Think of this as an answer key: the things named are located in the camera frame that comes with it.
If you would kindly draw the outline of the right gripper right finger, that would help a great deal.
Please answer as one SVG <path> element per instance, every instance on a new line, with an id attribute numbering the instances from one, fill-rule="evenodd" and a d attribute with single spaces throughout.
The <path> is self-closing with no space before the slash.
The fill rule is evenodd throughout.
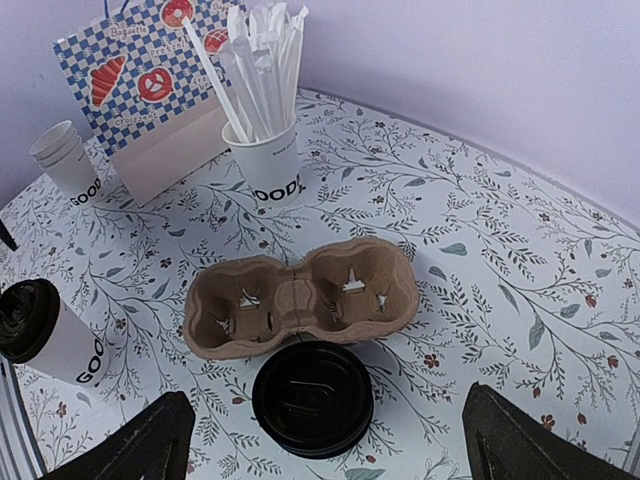
<path id="1" fill-rule="evenodd" d="M 634 477 L 546 430 L 488 385 L 471 385 L 462 420 L 474 479 Z"/>

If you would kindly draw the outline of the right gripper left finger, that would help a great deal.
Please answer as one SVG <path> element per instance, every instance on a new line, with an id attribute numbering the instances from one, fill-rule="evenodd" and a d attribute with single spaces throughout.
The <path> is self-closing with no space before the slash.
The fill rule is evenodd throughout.
<path id="1" fill-rule="evenodd" d="M 184 479 L 195 424 L 183 392 L 167 392 L 127 424 L 46 479 Z"/>

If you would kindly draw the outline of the white paper coffee cup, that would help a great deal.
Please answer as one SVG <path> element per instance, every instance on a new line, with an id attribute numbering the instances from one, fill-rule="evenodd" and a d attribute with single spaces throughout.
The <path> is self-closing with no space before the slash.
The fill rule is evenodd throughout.
<path id="1" fill-rule="evenodd" d="M 59 299 L 48 309 L 33 343 L 16 363 L 82 387 L 96 386 L 110 356 L 105 344 Z"/>

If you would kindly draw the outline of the brown cardboard cup carrier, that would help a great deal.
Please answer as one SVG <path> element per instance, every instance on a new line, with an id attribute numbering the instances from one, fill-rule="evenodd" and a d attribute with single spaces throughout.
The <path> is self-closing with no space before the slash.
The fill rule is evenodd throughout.
<path id="1" fill-rule="evenodd" d="M 336 344 L 385 337 L 406 327 L 419 303 L 402 250 L 360 238 L 317 248 L 297 266 L 261 255 L 202 270 L 186 296 L 182 332 L 202 359 L 239 359 L 296 334 Z"/>

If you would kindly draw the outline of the stack of white paper cups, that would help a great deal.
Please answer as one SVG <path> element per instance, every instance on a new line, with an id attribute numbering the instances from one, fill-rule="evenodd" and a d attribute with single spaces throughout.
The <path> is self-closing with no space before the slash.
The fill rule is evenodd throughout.
<path id="1" fill-rule="evenodd" d="M 43 133 L 29 154 L 73 207 L 92 207 L 101 199 L 102 182 L 71 120 Z"/>

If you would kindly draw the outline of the checkered paper takeout bag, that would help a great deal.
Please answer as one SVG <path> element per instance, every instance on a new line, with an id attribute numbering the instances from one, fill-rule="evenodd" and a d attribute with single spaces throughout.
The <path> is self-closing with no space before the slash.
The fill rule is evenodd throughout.
<path id="1" fill-rule="evenodd" d="M 143 206 L 227 151 L 227 117 L 195 47 L 212 64 L 241 1 L 133 1 L 59 39 L 53 51 L 116 173 Z"/>

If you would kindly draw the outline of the black plastic cup lid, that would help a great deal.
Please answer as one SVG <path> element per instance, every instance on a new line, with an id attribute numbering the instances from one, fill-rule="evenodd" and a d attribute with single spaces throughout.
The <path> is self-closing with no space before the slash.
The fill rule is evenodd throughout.
<path id="1" fill-rule="evenodd" d="M 58 290 L 46 279 L 6 289 L 1 294 L 1 354 L 16 364 L 35 358 L 54 330 L 60 303 Z"/>

